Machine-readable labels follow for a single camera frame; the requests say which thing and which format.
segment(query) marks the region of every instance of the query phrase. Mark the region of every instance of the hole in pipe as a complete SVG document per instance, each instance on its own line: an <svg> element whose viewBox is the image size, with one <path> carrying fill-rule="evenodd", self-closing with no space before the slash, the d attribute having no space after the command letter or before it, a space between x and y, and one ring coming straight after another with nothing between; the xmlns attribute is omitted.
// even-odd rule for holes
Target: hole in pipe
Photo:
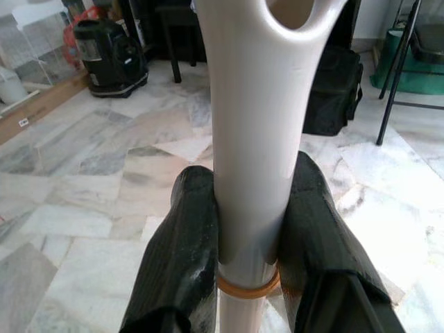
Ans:
<svg viewBox="0 0 444 333"><path fill-rule="evenodd" d="M285 28L296 30L310 17L315 0L266 0L272 16Z"/></svg>

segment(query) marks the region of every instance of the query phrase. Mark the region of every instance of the black vacuum cleaner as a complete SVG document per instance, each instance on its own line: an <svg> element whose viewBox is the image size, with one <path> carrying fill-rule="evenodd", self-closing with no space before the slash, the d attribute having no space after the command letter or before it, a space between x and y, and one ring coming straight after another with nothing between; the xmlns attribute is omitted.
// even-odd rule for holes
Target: black vacuum cleaner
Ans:
<svg viewBox="0 0 444 333"><path fill-rule="evenodd" d="M146 84L148 67L138 42L110 19L86 19L74 27L80 58L97 97L128 97Z"/></svg>

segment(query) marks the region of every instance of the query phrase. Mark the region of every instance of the wooden baseboard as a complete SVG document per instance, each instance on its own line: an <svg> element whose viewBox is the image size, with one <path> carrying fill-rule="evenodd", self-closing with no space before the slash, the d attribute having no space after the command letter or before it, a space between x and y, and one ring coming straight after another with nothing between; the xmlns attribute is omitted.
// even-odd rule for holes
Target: wooden baseboard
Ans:
<svg viewBox="0 0 444 333"><path fill-rule="evenodd" d="M0 144L7 142L79 93L88 86L87 82L87 72L82 71L73 78L24 101L8 114L3 114L0 119Z"/></svg>

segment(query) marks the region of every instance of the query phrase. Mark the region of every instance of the red object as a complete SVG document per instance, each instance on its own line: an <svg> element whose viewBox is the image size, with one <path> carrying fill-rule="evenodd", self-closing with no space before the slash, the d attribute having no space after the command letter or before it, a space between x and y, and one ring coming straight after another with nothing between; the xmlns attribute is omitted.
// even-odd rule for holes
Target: red object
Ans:
<svg viewBox="0 0 444 333"><path fill-rule="evenodd" d="M80 67L80 58L78 56L78 49L76 45L76 38L74 37L74 27L76 24L84 19L98 19L101 17L102 10L97 6L92 6L80 15L76 15L70 25L63 29L63 45L62 53L66 61L75 66Z"/></svg>

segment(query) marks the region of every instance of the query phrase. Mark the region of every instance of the marble floor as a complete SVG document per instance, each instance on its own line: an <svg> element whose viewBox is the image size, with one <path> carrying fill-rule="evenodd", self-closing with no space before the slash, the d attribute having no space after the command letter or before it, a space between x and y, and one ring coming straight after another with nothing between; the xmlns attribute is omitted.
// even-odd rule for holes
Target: marble floor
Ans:
<svg viewBox="0 0 444 333"><path fill-rule="evenodd" d="M364 99L336 137L303 135L408 333L444 332L444 112L384 109L365 64ZM0 146L2 333L117 332L142 253L190 164L212 166L204 64L172 82L154 62L129 99L87 90ZM400 94L444 105L444 96ZM288 332L267 300L262 332Z"/></svg>

